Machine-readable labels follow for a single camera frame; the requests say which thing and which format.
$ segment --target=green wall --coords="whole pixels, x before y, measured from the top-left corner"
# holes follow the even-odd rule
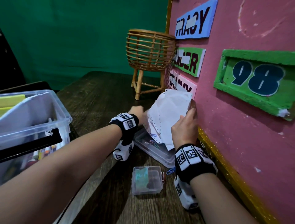
[[[27,82],[45,80],[60,90],[89,71],[133,74],[125,55],[128,30],[165,32],[167,4],[167,0],[2,0],[0,28]]]

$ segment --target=blue name sign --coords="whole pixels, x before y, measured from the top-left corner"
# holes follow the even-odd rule
[[[209,0],[180,16],[176,21],[176,39],[209,37],[217,2]]]

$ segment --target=clear plastic container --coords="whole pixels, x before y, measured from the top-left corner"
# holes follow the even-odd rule
[[[168,151],[165,144],[156,143],[144,128],[135,133],[134,144],[165,167],[175,166],[175,149]]]
[[[134,167],[131,179],[133,195],[158,194],[163,189],[159,166]]]
[[[11,147],[20,146],[24,143],[44,138],[50,135],[51,131],[56,128],[58,128],[58,132],[62,138],[62,142],[46,147],[44,149],[40,149],[38,153],[32,152],[0,163],[0,185],[21,173],[23,170],[31,166],[34,162],[40,160],[44,156],[47,156],[48,154],[56,151],[57,149],[63,147],[70,142],[69,124],[72,122],[73,119],[54,91],[38,90],[28,92],[15,92],[0,94],[0,97],[24,94],[27,98],[46,92],[50,93],[50,103],[52,103],[52,114],[54,114],[54,117],[50,118],[48,122],[44,122],[42,124],[34,126],[16,128],[10,132],[4,132],[0,128],[0,150],[8,150]]]

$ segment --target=plastic storage bin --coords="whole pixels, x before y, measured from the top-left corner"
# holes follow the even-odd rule
[[[131,179],[133,195],[158,194],[163,189],[159,166],[134,167]]]
[[[168,151],[165,144],[155,142],[144,128],[135,133],[134,144],[165,167],[175,166],[175,149]]]
[[[53,116],[47,121],[33,126],[12,128],[10,131],[0,127],[0,185],[70,142],[69,124],[72,122],[72,117],[54,91],[7,93],[0,94],[0,97],[24,94],[28,98],[44,93],[49,93],[46,94],[49,100],[38,106],[38,113],[42,111],[44,105],[48,107],[50,104],[50,114]]]

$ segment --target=rattan stool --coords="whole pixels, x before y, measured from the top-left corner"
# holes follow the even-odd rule
[[[129,30],[126,55],[129,65],[134,68],[131,87],[135,89],[136,100],[139,100],[140,94],[165,90],[165,69],[172,62],[175,51],[175,36],[149,30]],[[143,71],[161,72],[160,86],[142,82]],[[141,91],[141,85],[155,89]]]

